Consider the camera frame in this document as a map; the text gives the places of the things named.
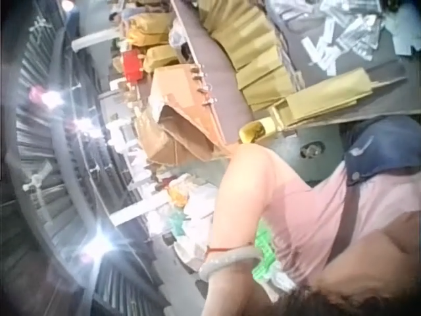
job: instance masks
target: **floor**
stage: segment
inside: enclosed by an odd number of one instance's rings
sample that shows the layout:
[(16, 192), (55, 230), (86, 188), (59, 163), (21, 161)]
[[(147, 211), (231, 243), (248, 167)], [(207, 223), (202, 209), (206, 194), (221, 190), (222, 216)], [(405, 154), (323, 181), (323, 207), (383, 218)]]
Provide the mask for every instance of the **floor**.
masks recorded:
[[(301, 146), (315, 141), (324, 143), (325, 152), (314, 159), (301, 158)], [(328, 177), (343, 155), (337, 126), (303, 129), (298, 131), (296, 136), (278, 138), (271, 148), (307, 182)], [(196, 162), (179, 168), (178, 172), (190, 172), (218, 186), (227, 166), (228, 160)], [(184, 271), (174, 257), (174, 252), (160, 238), (154, 243), (154, 247), (158, 258), (155, 267), (164, 281), (161, 290), (172, 304), (171, 308), (166, 310), (166, 316), (200, 316), (204, 299), (194, 284), (197, 277)]]

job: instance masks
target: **apron strap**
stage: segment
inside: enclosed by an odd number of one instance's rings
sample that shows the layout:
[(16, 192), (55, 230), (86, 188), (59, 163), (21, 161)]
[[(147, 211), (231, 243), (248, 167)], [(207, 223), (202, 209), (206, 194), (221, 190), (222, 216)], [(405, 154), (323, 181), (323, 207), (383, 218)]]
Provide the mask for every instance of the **apron strap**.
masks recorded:
[(351, 243), (355, 224), (357, 222), (359, 199), (359, 185), (356, 184), (353, 186), (347, 186), (341, 221), (339, 222), (339, 228), (337, 230), (326, 265), (334, 260), (338, 255), (340, 255)]

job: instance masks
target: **table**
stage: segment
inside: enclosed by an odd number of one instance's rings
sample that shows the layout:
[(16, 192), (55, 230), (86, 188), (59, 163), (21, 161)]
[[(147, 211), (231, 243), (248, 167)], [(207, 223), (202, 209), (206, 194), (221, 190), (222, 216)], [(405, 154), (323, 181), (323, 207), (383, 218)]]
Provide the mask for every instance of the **table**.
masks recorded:
[[(270, 20), (283, 33), (287, 44), (289, 56), (295, 68), (302, 72), (306, 86), (317, 84), (328, 77), (326, 73), (318, 68), (317, 65), (310, 65), (310, 59), (307, 52), (301, 45), (301, 40), (309, 37), (313, 43), (316, 43), (318, 38), (323, 33), (323, 23), (316, 28), (311, 28), (300, 34), (291, 32), (281, 18), (272, 10), (270, 6), (271, 1), (265, 0), (267, 15)], [(420, 56), (411, 59), (399, 59), (395, 55), (391, 34), (387, 30), (383, 30), (380, 37), (379, 49), (375, 51), (373, 60), (368, 62), (355, 55), (352, 51), (348, 52), (337, 60), (337, 73), (343, 74), (358, 67), (362, 67), (371, 73), (376, 78), (384, 80), (387, 76), (382, 65), (399, 65), (401, 70), (396, 68), (394, 71), (403, 71), (407, 79), (396, 84), (376, 90), (370, 97), (366, 97), (358, 102), (357, 105), (322, 115), (312, 122), (300, 125), (302, 127), (323, 126), (329, 124), (338, 124), (344, 122), (351, 122), (356, 120), (371, 119), (372, 117), (380, 115), (419, 115), (421, 114), (421, 64)]]

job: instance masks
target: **red box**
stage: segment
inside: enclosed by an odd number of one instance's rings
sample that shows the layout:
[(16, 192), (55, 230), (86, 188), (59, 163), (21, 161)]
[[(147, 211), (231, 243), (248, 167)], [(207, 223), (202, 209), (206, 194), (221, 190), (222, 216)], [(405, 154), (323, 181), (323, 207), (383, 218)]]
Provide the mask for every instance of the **red box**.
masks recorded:
[(137, 57), (137, 50), (125, 51), (123, 57), (123, 71), (127, 82), (135, 84), (143, 78), (143, 61)]

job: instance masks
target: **white bangle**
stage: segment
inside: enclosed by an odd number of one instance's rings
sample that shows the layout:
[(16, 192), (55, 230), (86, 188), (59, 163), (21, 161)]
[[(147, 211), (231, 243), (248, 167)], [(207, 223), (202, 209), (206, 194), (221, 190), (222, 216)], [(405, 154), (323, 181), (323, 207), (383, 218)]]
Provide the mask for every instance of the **white bangle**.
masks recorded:
[(255, 246), (245, 246), (228, 250), (216, 258), (206, 261), (199, 270), (199, 276), (202, 280), (208, 282), (209, 277), (215, 272), (229, 267), (234, 263), (250, 259), (254, 260), (253, 268), (262, 260), (262, 253)]

